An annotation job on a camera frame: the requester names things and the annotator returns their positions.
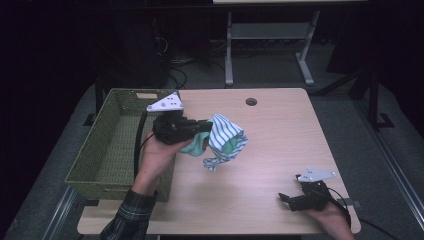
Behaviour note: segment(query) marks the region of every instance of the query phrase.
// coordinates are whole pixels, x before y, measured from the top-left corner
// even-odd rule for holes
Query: green basket
[[[88,199],[123,200],[134,181],[134,145],[141,113],[173,92],[178,94],[173,89],[112,89],[65,183]],[[160,114],[148,114],[141,142]],[[160,202],[169,200],[173,172],[174,161],[156,186]]]

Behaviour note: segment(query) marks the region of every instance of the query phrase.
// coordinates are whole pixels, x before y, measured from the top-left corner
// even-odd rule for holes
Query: white bracket
[[[175,111],[183,110],[184,106],[177,93],[174,92],[167,97],[147,106],[148,112],[162,112],[162,111]]]
[[[335,172],[328,172],[308,167],[308,169],[302,175],[300,175],[297,180],[299,182],[318,182],[327,178],[333,178],[335,176]]]

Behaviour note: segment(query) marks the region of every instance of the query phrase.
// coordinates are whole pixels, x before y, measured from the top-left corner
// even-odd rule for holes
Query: person's arm
[[[321,228],[336,240],[354,240],[355,236],[346,222],[346,218],[338,207],[327,203],[322,211],[305,210],[304,213],[316,220]]]
[[[115,218],[100,233],[103,240],[143,240],[150,216],[156,204],[155,187],[174,155],[192,140],[166,145],[151,136],[146,141],[142,162],[131,189],[118,209]]]

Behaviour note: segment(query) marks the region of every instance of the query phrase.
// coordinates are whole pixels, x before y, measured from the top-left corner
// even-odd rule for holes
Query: plaid shirt sleeve
[[[143,240],[156,204],[154,196],[127,192],[115,218],[100,233],[102,240]]]

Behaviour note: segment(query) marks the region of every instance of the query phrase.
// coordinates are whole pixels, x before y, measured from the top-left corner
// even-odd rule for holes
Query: hand
[[[316,220],[323,230],[334,239],[355,239],[342,211],[331,202],[327,203],[322,211],[309,209],[303,212]]]
[[[147,138],[141,165],[131,189],[140,194],[153,195],[160,175],[168,168],[174,155],[193,139],[166,145],[157,140],[152,132],[147,133]]]

